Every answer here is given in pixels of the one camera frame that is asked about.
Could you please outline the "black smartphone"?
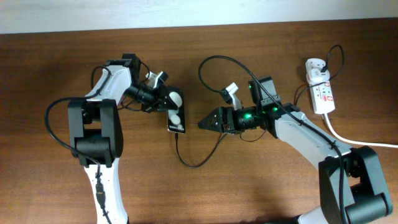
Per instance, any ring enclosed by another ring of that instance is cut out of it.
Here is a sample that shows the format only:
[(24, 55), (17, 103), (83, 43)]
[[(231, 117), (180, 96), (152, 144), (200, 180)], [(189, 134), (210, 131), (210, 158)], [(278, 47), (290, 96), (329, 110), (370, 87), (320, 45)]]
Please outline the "black smartphone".
[(183, 91), (181, 89), (169, 86), (169, 97), (177, 105), (176, 110), (167, 111), (167, 127), (168, 131), (185, 134), (185, 110)]

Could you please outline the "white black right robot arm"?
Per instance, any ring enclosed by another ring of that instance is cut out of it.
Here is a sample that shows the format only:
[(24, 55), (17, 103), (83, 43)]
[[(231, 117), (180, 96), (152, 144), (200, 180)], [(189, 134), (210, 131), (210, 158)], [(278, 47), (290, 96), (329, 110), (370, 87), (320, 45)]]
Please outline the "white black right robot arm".
[(250, 81), (249, 89), (254, 106), (216, 108), (198, 127), (227, 134), (260, 127), (316, 168), (320, 206), (287, 223), (370, 223), (392, 213), (391, 195), (372, 148), (343, 143), (313, 124), (295, 105), (282, 105), (271, 77)]

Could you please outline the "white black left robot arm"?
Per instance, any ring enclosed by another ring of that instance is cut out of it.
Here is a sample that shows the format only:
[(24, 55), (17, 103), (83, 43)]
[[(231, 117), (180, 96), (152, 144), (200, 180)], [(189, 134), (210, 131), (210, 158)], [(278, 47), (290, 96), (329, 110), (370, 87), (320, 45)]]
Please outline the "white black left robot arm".
[(70, 144), (90, 180), (98, 223), (129, 223), (118, 172), (124, 147), (118, 112), (122, 98), (136, 100), (146, 113), (169, 112), (170, 130), (184, 130), (183, 117), (177, 116), (183, 110), (183, 91), (165, 85), (165, 72), (149, 72), (149, 82), (141, 81), (141, 64), (135, 54), (107, 60), (85, 98), (68, 104)]

